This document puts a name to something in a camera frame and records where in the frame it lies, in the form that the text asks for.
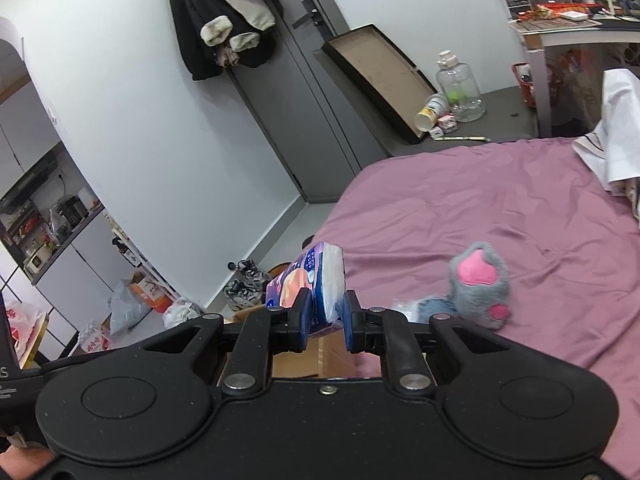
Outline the person's right hand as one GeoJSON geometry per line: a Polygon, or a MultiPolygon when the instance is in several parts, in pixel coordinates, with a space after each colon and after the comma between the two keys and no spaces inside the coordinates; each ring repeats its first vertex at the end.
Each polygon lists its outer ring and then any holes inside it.
{"type": "Polygon", "coordinates": [[[30,479],[54,459],[48,448],[17,448],[10,445],[0,454],[1,478],[30,479]]]}

